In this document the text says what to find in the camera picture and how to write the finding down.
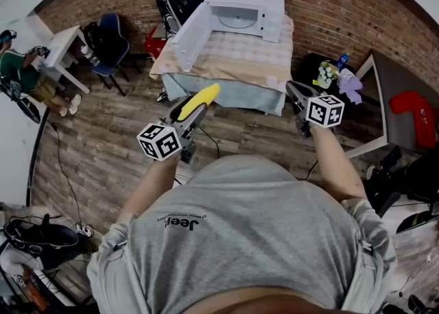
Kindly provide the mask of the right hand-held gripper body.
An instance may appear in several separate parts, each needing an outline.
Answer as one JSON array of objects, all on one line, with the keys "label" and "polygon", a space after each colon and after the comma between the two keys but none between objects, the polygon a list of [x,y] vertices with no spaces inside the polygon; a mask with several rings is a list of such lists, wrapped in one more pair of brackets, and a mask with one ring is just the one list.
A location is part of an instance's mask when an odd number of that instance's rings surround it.
[{"label": "right hand-held gripper body", "polygon": [[344,102],[334,95],[322,95],[300,102],[299,108],[296,126],[302,137],[308,138],[311,123],[322,128],[332,128],[341,124]]}]

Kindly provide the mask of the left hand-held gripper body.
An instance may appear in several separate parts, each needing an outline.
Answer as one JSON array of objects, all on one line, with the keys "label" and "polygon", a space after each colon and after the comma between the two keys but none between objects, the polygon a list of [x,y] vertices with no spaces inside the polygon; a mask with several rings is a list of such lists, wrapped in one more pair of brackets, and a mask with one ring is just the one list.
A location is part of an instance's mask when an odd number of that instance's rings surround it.
[{"label": "left hand-held gripper body", "polygon": [[189,164],[195,152],[193,131],[199,124],[188,124],[187,117],[170,121],[169,112],[156,123],[149,123],[137,135],[143,153],[154,160],[164,161],[172,156]]}]

